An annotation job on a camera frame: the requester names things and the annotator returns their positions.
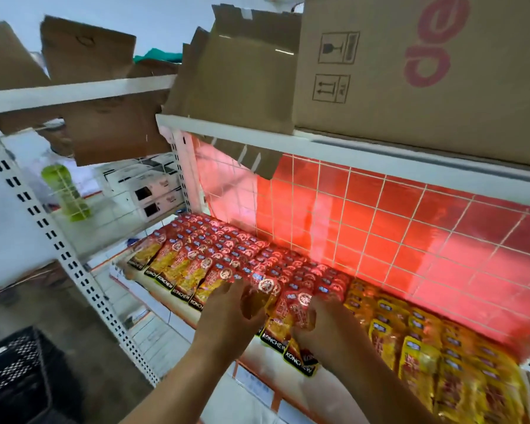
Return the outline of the white product box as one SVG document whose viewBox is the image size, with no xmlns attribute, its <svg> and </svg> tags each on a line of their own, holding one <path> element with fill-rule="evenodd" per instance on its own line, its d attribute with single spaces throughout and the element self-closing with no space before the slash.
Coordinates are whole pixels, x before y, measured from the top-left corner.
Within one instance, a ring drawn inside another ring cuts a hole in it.
<svg viewBox="0 0 530 424">
<path fill-rule="evenodd" d="M 139 207 L 134 210 L 134 214 L 137 215 L 142 222 L 147 223 L 154 221 L 183 205 L 183 194 L 180 190 L 176 190 L 168 192 L 148 203 L 140 204 Z"/>
<path fill-rule="evenodd" d="M 122 208 L 134 208 L 179 188 L 177 170 L 147 170 L 135 177 L 127 177 L 113 186 L 111 199 Z"/>
</svg>

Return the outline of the red yellow snack packet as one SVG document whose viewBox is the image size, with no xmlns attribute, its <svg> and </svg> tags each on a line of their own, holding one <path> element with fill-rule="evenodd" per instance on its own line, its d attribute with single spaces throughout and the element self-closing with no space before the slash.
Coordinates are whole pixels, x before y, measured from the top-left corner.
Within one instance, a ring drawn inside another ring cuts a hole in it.
<svg viewBox="0 0 530 424">
<path fill-rule="evenodd" d="M 296 305 L 307 306 L 312 298 L 308 289 L 286 290 L 276 302 L 276 307 L 266 322 L 260 338 L 270 348 L 283 356 L 285 362 L 297 369 L 305 377 L 315 375 L 318 361 L 308 349 L 300 349 L 291 336 Z"/>
<path fill-rule="evenodd" d="M 264 272 L 253 272 L 250 276 L 250 284 L 248 299 L 250 317 L 254 317 L 261 309 L 264 309 L 267 317 L 270 317 L 282 291 L 278 278 Z"/>
</svg>

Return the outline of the rows of red snack packets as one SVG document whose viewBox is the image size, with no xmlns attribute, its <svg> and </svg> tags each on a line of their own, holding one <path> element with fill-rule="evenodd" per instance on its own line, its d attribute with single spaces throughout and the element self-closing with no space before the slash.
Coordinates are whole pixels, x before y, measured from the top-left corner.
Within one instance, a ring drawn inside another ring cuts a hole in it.
<svg viewBox="0 0 530 424">
<path fill-rule="evenodd" d="M 274 245 L 202 213 L 182 213 L 139 241 L 126 268 L 157 282 L 201 311 L 211 292 L 253 272 L 278 278 L 289 289 L 345 299 L 351 277 L 294 250 Z"/>
</svg>

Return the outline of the green cloth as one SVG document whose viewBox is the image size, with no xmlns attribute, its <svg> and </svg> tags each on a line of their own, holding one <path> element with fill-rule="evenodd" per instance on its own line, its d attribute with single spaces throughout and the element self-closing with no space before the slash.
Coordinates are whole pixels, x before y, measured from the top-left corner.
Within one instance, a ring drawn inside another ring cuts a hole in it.
<svg viewBox="0 0 530 424">
<path fill-rule="evenodd" d="M 152 48 L 149 49 L 145 55 L 135 55 L 133 57 L 134 63 L 139 63 L 144 60 L 155 60 L 159 62 L 181 64 L 183 62 L 183 54 L 166 52 L 161 49 Z"/>
</svg>

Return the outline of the white metal shelf rack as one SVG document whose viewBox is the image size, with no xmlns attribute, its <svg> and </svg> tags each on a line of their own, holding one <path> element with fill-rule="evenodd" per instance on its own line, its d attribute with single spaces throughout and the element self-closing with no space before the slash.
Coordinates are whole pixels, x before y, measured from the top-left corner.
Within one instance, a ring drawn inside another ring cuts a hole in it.
<svg viewBox="0 0 530 424">
<path fill-rule="evenodd" d="M 3 90 L 0 91 L 0 113 L 64 104 L 70 96 L 67 86 L 63 85 Z M 267 148 L 316 158 L 321 162 L 341 163 L 351 168 L 374 168 L 384 174 L 408 180 L 430 180 L 438 186 L 530 204 L 530 169 L 527 167 L 433 155 L 300 130 L 295 130 L 292 135 L 280 135 L 205 121 L 194 121 L 193 125 L 204 129 L 217 126 L 219 134 L 245 144 L 265 139 Z M 184 206 L 188 211 L 205 211 L 207 208 L 201 201 L 202 190 L 198 182 L 192 136 L 180 129 L 163 128 L 160 131 L 171 141 L 170 154 L 175 158 L 177 170 L 183 176 L 180 185 Z M 132 246 L 127 246 L 128 239 L 144 239 L 156 229 L 164 227 L 175 218 L 175 213 L 181 211 L 181 207 L 147 223 L 142 222 L 134 211 L 108 219 L 108 210 L 102 209 L 98 216 L 94 215 L 85 221 L 84 226 L 71 228 L 70 223 L 64 221 L 62 216 L 51 215 L 37 202 L 35 194 L 24 181 L 21 170 L 8 156 L 1 141 L 0 176 L 13 192 L 21 195 L 19 199 L 32 220 L 46 234 L 49 243 L 55 247 L 64 270 L 94 306 L 103 323 L 119 339 L 121 349 L 151 385 L 156 385 L 160 379 L 151 366 L 155 360 L 146 359 L 137 343 L 139 326 L 148 323 L 148 317 L 137 323 L 134 326 L 135 332 L 130 335 L 99 282 L 109 278 L 117 283 L 128 296 L 140 301 L 150 310 L 150 323 L 154 324 L 154 318 L 157 318 L 165 324 L 167 331 L 174 330 L 185 341 L 190 342 L 199 318 L 198 311 L 178 298 L 163 293 L 161 287 L 138 271 L 125 269 L 124 264 L 124 258 L 132 253 Z M 326 407 L 308 406 L 307 391 L 302 390 L 304 382 L 308 380 L 310 390 L 319 392 L 319 383 L 327 381 L 325 371 L 317 371 L 314 377 L 306 378 L 258 339 L 251 342 L 241 359 L 230 365 L 228 370 L 236 383 L 264 405 L 270 406 L 271 410 L 279 410 L 280 419 L 287 423 L 305 423 L 307 420 L 320 423 L 322 418 L 328 417 L 329 409 Z"/>
</svg>

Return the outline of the open brown cardboard box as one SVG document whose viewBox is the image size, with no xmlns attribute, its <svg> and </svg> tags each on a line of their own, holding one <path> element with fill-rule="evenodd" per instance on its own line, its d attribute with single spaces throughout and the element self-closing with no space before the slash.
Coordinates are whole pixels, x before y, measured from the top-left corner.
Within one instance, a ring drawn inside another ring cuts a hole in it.
<svg viewBox="0 0 530 424">
<path fill-rule="evenodd" d="M 198 27 L 184 47 L 162 113 L 159 129 L 180 129 L 256 175 L 274 177 L 281 151 L 266 140 L 245 144 L 218 133 L 218 127 L 195 127 L 194 121 L 290 135 L 302 14 L 212 6 L 208 32 Z"/>
</svg>

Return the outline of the torn brown cardboard box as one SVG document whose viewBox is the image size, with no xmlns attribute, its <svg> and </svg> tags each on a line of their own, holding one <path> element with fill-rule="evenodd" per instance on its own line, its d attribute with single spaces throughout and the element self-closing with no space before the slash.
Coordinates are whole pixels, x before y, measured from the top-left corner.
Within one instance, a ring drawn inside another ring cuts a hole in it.
<svg viewBox="0 0 530 424">
<path fill-rule="evenodd" d="M 45 16 L 42 55 L 53 85 L 70 97 L 58 106 L 77 165 L 143 158 L 170 151 L 155 116 L 178 65 L 133 60 L 136 37 Z"/>
</svg>

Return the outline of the person's left forearm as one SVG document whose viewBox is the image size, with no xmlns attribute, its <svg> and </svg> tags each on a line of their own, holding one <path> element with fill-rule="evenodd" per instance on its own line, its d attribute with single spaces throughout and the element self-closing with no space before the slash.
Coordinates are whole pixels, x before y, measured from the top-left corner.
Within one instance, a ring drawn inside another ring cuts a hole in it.
<svg viewBox="0 0 530 424">
<path fill-rule="evenodd" d="M 194 339 L 163 381 L 119 424 L 198 424 L 219 381 L 247 346 Z"/>
</svg>

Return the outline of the person's right forearm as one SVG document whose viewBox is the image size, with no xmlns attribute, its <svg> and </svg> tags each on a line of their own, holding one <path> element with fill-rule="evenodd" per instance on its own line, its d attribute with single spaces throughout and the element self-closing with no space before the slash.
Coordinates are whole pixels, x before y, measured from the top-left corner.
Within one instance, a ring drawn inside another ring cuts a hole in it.
<svg viewBox="0 0 530 424">
<path fill-rule="evenodd" d="M 371 346 L 342 355 L 331 371 L 369 424 L 439 424 Z"/>
</svg>

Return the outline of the black plastic crate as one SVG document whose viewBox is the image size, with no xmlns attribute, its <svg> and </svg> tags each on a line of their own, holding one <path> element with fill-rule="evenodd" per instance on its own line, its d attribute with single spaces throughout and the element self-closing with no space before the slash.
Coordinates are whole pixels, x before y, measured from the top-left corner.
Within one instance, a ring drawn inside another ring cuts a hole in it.
<svg viewBox="0 0 530 424">
<path fill-rule="evenodd" d="M 38 328 L 0 341 L 0 424 L 84 424 L 84 398 L 65 353 Z"/>
</svg>

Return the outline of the green plastic bottle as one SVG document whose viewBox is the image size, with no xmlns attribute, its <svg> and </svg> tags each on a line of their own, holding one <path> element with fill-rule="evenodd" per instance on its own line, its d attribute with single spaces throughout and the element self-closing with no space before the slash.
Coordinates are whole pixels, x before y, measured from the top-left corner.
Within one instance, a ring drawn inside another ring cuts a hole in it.
<svg viewBox="0 0 530 424">
<path fill-rule="evenodd" d="M 92 216 L 90 207 L 78 192 L 66 166 L 62 164 L 45 166 L 41 171 L 41 177 L 54 192 L 62 213 L 69 221 L 84 221 Z"/>
</svg>

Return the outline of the person's left hand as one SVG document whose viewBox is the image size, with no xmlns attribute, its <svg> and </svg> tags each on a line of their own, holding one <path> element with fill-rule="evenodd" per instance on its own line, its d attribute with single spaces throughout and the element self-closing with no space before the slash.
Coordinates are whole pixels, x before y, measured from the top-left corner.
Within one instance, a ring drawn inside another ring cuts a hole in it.
<svg viewBox="0 0 530 424">
<path fill-rule="evenodd" d="M 209 296 L 198 320 L 192 347 L 222 364 L 230 364 L 247 349 L 264 323 L 234 323 L 234 282 Z"/>
</svg>

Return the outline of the large cardboard box pink print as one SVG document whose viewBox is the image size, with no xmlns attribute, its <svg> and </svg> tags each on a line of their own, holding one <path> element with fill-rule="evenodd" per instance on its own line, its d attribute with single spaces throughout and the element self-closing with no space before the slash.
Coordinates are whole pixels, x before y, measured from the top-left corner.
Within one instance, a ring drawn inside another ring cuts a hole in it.
<svg viewBox="0 0 530 424">
<path fill-rule="evenodd" d="M 530 0 L 305 0 L 293 122 L 530 165 Z"/>
</svg>

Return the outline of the rows of yellow snack packets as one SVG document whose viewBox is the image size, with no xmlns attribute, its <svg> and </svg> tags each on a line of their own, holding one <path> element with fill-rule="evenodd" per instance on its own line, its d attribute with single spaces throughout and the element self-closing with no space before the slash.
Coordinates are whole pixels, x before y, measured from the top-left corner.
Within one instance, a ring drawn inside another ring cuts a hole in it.
<svg viewBox="0 0 530 424">
<path fill-rule="evenodd" d="M 390 370 L 445 424 L 530 424 L 515 357 L 485 337 L 360 279 L 335 294 Z"/>
</svg>

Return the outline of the person's right hand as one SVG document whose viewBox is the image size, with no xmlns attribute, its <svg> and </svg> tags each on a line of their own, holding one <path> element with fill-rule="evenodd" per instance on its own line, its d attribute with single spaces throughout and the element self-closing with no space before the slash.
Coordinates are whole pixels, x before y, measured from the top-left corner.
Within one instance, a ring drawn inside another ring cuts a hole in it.
<svg viewBox="0 0 530 424">
<path fill-rule="evenodd" d="M 362 364 L 375 355 L 367 333 L 353 313 L 336 299 L 313 296 L 305 327 L 293 326 L 291 335 L 338 378 L 358 375 Z"/>
</svg>

